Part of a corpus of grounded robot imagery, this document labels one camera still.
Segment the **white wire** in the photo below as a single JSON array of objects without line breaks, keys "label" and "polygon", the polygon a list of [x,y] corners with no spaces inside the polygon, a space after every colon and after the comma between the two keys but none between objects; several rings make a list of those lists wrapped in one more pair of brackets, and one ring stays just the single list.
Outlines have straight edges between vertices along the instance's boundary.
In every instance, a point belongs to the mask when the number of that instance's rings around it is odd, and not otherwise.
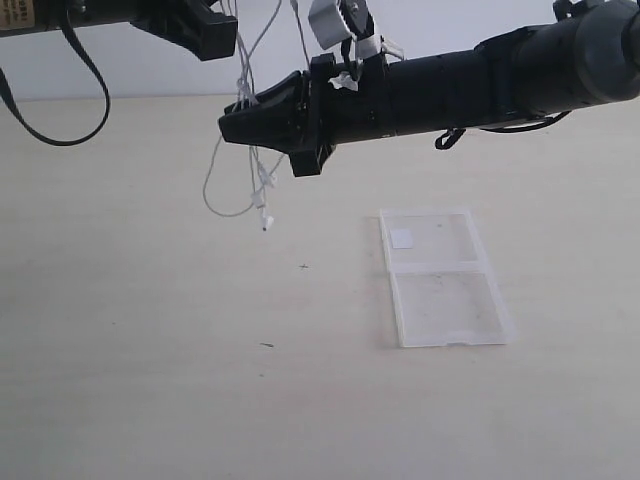
[{"label": "white wire", "polygon": [[[238,94],[236,96],[236,103],[233,107],[233,110],[235,111],[236,109],[240,108],[244,102],[249,101],[250,104],[254,105],[258,103],[258,100],[255,96],[255,78],[253,75],[253,68],[251,66],[251,57],[253,56],[253,54],[255,53],[256,49],[258,48],[258,45],[262,42],[262,40],[264,39],[264,37],[266,36],[267,32],[271,29],[271,27],[273,26],[276,18],[278,17],[278,14],[280,13],[280,9],[282,7],[282,1],[283,0],[278,0],[278,3],[275,7],[275,10],[273,12],[273,14],[271,15],[271,17],[269,18],[269,21],[267,22],[267,24],[265,25],[264,29],[262,30],[262,32],[260,33],[260,35],[258,35],[258,38],[256,39],[256,41],[254,42],[254,44],[252,45],[250,50],[247,50],[246,44],[244,42],[244,39],[242,38],[242,35],[240,34],[240,32],[238,32],[237,34],[237,45],[238,45],[238,56],[240,58],[240,66],[241,66],[241,73],[240,73],[240,78],[238,79]],[[298,7],[298,2],[297,0],[290,0],[291,1],[291,6],[293,8],[293,11],[295,13],[296,16],[296,23],[298,24],[298,31],[300,33],[300,39],[302,42],[302,49],[304,52],[304,56],[307,62],[307,67],[310,67],[310,60],[309,60],[309,54],[307,51],[307,44],[306,44],[306,40],[304,38],[304,32],[302,29],[302,22],[300,21],[300,13],[299,13],[299,7]],[[236,18],[238,18],[238,0],[227,0],[226,2],[226,9],[225,9],[225,5],[223,2],[220,2],[220,8],[222,9],[222,12],[226,15],[227,14],[227,10],[229,12],[229,15],[233,15]],[[253,200],[251,202],[251,204],[249,204],[249,206],[239,212],[235,212],[235,213],[226,213],[226,212],[221,212],[218,211],[217,209],[215,209],[212,205],[211,202],[209,201],[209,198],[207,196],[207,189],[209,186],[209,182],[211,180],[211,177],[213,175],[213,171],[215,168],[215,162],[216,162],[216,158],[218,156],[218,153],[220,151],[220,146],[222,145],[222,134],[220,135],[220,137],[218,138],[218,141],[216,142],[215,148],[213,150],[213,154],[211,155],[211,162],[209,164],[209,170],[207,171],[207,175],[205,177],[205,181],[204,184],[202,186],[202,198],[204,199],[204,203],[207,206],[207,208],[214,214],[218,215],[219,217],[222,218],[236,218],[236,217],[240,217],[246,213],[248,213],[249,211],[252,210],[252,208],[254,207],[254,203]],[[282,154],[280,155],[280,157],[278,158],[276,165],[273,167],[273,169],[271,170],[266,170],[264,168],[263,163],[260,160],[260,152],[258,147],[249,147],[249,167],[251,170],[251,184],[252,184],[252,188],[253,188],[253,195],[255,196],[257,193],[263,193],[264,194],[264,198],[266,200],[266,183],[264,181],[264,179],[260,180],[261,186],[259,189],[257,189],[257,185],[256,185],[256,168],[260,170],[260,167],[262,167],[263,171],[267,171],[268,175],[271,177],[273,176],[276,171],[278,170],[278,168],[280,167],[280,165],[282,164],[282,161],[284,160],[285,155]]]}]

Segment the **transparent plastic box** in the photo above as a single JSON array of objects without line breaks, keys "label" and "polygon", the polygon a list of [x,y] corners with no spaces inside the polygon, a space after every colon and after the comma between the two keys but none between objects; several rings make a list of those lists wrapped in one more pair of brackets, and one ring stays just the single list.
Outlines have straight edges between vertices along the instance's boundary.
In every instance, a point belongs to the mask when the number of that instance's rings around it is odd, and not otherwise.
[{"label": "transparent plastic box", "polygon": [[383,210],[380,226],[403,347],[513,340],[469,210]]}]

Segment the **small white sticker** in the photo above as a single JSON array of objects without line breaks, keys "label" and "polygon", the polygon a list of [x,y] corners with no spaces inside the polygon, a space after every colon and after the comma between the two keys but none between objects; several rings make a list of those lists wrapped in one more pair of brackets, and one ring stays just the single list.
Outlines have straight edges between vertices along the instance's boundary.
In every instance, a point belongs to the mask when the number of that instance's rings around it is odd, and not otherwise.
[{"label": "small white sticker", "polygon": [[33,0],[0,0],[0,30],[32,28],[35,24]]},{"label": "small white sticker", "polygon": [[413,248],[413,235],[411,235],[411,230],[391,230],[391,245],[394,250],[409,250]]}]

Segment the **table surface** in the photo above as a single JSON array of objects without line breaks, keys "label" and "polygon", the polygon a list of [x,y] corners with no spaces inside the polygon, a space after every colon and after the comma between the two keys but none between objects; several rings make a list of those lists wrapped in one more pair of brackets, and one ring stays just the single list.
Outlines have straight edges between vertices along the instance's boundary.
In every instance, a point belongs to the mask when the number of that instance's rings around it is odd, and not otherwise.
[{"label": "table surface", "polygon": [[[201,200],[228,102],[116,101],[75,149],[0,115],[0,478],[637,476],[637,103],[284,165],[264,234]],[[24,108],[71,137],[101,104]],[[221,154],[212,200],[244,207]],[[515,343],[398,348],[377,213],[424,206],[473,211]]]}]

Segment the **black strap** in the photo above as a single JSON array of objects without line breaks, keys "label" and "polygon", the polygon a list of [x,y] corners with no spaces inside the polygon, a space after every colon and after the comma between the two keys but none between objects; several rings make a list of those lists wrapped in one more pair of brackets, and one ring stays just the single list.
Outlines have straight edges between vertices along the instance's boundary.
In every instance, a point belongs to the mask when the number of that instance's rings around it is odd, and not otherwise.
[{"label": "black strap", "polygon": [[465,128],[451,128],[436,140],[437,150],[449,150],[466,133]]},{"label": "black strap", "polygon": [[79,138],[78,140],[61,141],[61,140],[54,140],[52,138],[42,135],[40,132],[36,131],[31,125],[29,125],[26,122],[26,120],[22,117],[22,114],[20,113],[20,110],[16,105],[16,101],[13,98],[13,93],[11,92],[11,87],[9,86],[9,82],[7,82],[7,78],[5,77],[4,72],[2,71],[2,68],[0,68],[0,96],[2,97],[2,100],[4,101],[9,111],[13,114],[13,116],[16,117],[16,119],[22,124],[22,126],[35,138],[37,138],[41,142],[44,142],[48,145],[52,145],[54,147],[72,147],[74,145],[80,145],[81,143],[85,143],[86,141],[91,140],[100,132],[100,130],[102,130],[102,128],[107,123],[109,114],[111,113],[111,96],[109,95],[109,89],[107,88],[107,84],[102,78],[102,74],[98,70],[98,67],[95,66],[95,64],[93,63],[93,60],[91,60],[91,57],[89,57],[84,47],[80,43],[80,40],[78,40],[78,37],[73,31],[73,27],[71,26],[71,21],[69,20],[69,11],[67,10],[66,2],[60,2],[60,11],[58,13],[59,13],[58,20],[60,24],[60,30],[62,30],[64,37],[67,39],[67,42],[69,42],[69,45],[71,45],[71,48],[73,48],[73,50],[78,54],[80,59],[82,59],[82,61],[89,68],[89,70],[91,70],[91,73],[95,75],[96,79],[98,80],[98,83],[102,87],[102,91],[104,92],[106,107],[104,111],[104,117],[102,118],[102,121],[100,122],[98,127],[89,135]]}]

